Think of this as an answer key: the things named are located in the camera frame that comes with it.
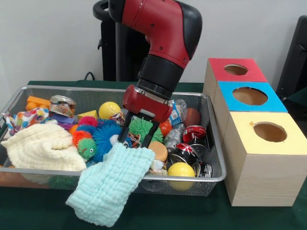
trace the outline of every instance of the green table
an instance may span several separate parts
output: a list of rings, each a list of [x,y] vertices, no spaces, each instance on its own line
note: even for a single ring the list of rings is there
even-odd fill
[[[31,81],[34,85],[125,88],[126,82]],[[201,92],[202,84],[180,83],[177,91]],[[71,191],[0,188],[0,229],[103,229],[79,220],[65,205]],[[307,229],[307,181],[293,207],[231,207],[225,185],[205,197],[131,194],[115,230],[303,230]]]

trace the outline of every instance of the green spiky ball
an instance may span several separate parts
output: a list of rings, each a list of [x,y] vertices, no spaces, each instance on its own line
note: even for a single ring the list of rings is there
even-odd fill
[[[75,189],[78,185],[78,176],[53,176],[48,181],[52,189]]]
[[[151,122],[145,121],[141,118],[135,118],[131,121],[129,129],[131,133],[140,135],[141,141],[143,141],[152,126],[153,124]],[[158,128],[154,133],[152,141],[163,142],[163,135],[160,128]]]
[[[89,160],[91,159],[97,151],[97,147],[95,141],[91,138],[84,138],[81,139],[78,143],[78,153],[84,159]]]

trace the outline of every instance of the white wall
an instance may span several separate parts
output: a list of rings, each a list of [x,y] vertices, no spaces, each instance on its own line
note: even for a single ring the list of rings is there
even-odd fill
[[[0,96],[29,80],[76,81],[89,70],[102,79],[100,22],[92,14],[96,1],[1,0]],[[203,82],[209,57],[254,58],[277,86],[297,19],[307,14],[306,0],[184,2],[201,11],[204,23],[181,81]]]

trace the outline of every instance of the polka dot cloth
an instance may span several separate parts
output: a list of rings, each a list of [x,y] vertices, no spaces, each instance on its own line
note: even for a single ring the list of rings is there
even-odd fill
[[[44,123],[49,116],[49,110],[45,108],[35,108],[28,112],[19,112],[13,117],[5,115],[6,124],[10,135],[13,136],[18,131],[28,128],[37,123]]]

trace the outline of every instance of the metal basket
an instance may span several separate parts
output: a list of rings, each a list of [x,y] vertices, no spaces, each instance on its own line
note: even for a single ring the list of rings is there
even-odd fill
[[[124,90],[68,88],[50,86],[26,86],[19,89],[5,105],[1,113],[16,114],[25,110],[28,96],[50,99],[53,95],[72,98],[77,103],[76,114],[99,110],[101,104],[114,101],[121,105]],[[201,125],[207,127],[207,152],[203,160],[211,164],[211,178],[170,177],[146,175],[137,193],[207,196],[215,184],[226,177],[224,158],[217,134],[217,126],[210,99],[201,93],[175,92],[172,99],[183,99],[188,107],[201,113]],[[0,137],[3,140],[7,130]],[[0,145],[0,186],[75,189],[80,172],[32,170],[9,168],[11,166],[6,149]]]

